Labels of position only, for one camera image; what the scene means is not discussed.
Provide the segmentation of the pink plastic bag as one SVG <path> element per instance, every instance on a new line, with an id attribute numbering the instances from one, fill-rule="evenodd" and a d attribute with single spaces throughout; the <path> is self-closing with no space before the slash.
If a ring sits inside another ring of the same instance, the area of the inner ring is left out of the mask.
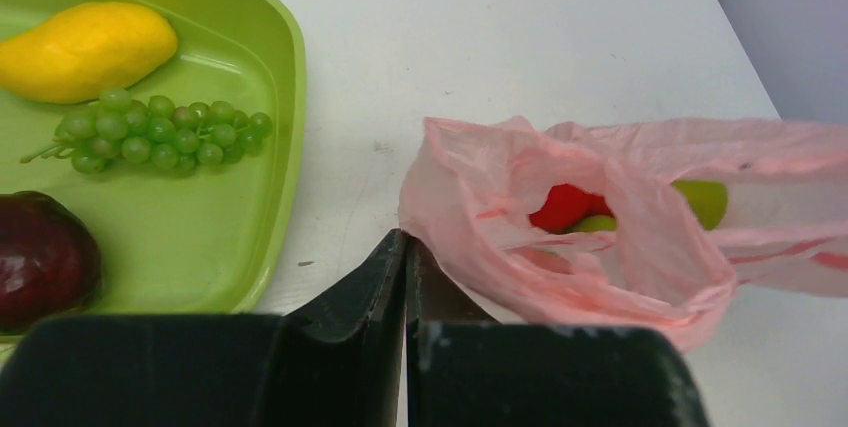
<path id="1" fill-rule="evenodd" d="M 724 184 L 703 229 L 675 180 Z M 552 234 L 528 215 L 570 184 L 615 231 Z M 522 117 L 428 118 L 398 220 L 453 280 L 529 322 L 638 325 L 703 344 L 741 285 L 847 293 L 847 129 L 672 119 L 538 131 Z"/>

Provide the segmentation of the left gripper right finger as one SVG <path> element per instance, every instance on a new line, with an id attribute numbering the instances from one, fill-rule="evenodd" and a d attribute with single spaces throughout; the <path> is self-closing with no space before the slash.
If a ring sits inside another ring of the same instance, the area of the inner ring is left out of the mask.
<path id="1" fill-rule="evenodd" d="M 660 333 L 505 324 L 406 251 L 407 419 L 412 426 L 705 426 L 696 383 Z"/>

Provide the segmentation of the green fake lime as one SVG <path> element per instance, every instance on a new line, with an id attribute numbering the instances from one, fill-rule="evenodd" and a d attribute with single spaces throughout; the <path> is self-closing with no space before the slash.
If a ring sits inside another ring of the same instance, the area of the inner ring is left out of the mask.
<path id="1" fill-rule="evenodd" d="M 724 184 L 701 180 L 675 180 L 671 185 L 686 199 L 703 229 L 712 230 L 721 223 L 729 201 L 728 189 Z M 615 231 L 617 220 L 604 198 L 595 194 L 591 194 L 589 198 L 586 215 L 565 232 Z"/>

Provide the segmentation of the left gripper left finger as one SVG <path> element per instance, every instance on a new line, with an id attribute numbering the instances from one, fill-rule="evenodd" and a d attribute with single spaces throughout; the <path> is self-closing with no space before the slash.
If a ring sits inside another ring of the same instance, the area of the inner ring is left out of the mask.
<path id="1" fill-rule="evenodd" d="M 392 426 L 406 235 L 286 315 L 74 315 L 1 371 L 5 426 Z"/>

